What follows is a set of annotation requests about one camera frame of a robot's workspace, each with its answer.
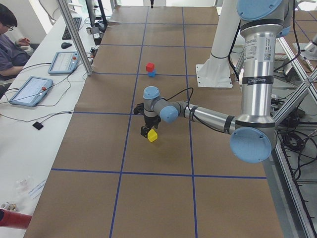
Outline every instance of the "person's hair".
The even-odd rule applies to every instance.
[[[0,3],[0,22],[6,26],[18,26],[18,22],[13,14],[5,5]]]

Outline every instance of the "white desk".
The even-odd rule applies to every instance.
[[[83,17],[79,35],[86,52],[89,52],[95,44],[93,37],[86,32],[86,27],[89,25],[84,23],[85,19],[86,17]],[[64,29],[65,22],[61,17],[25,66],[51,62],[56,52],[76,51],[74,44],[65,50],[60,47],[61,43],[65,42],[61,39]],[[17,76],[10,88],[20,88],[30,76],[50,78],[54,83],[66,77],[65,75],[51,76],[47,73],[48,69],[49,65],[28,68]],[[51,113],[70,111],[74,109],[78,101],[86,76],[83,65],[80,65],[68,78],[70,83],[65,80],[53,87],[40,104],[54,105],[71,84],[71,88],[54,107],[27,108],[5,103],[0,104],[0,112],[8,117],[31,120]],[[15,91],[6,93],[9,99]],[[6,98],[3,96],[0,102],[5,101]],[[14,184],[17,180],[32,176],[32,184],[36,186],[47,178],[70,119],[71,114],[56,115],[45,121],[41,130],[37,130],[32,127],[34,122],[18,122],[0,116],[0,203],[16,203],[20,213],[33,214],[40,196],[34,200],[28,196],[17,196]],[[22,238],[24,233],[25,230],[0,227],[1,238]]]

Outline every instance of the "person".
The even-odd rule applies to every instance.
[[[14,78],[22,70],[30,56],[21,46],[30,45],[28,38],[21,38],[15,43],[5,33],[12,31],[18,23],[12,11],[0,3],[0,80]]]

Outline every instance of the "blue-framed tablet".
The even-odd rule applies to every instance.
[[[53,80],[31,76],[10,99],[11,104],[34,107],[50,90]]]
[[[50,65],[49,74],[68,74],[73,72],[78,64],[77,52],[57,52]]]

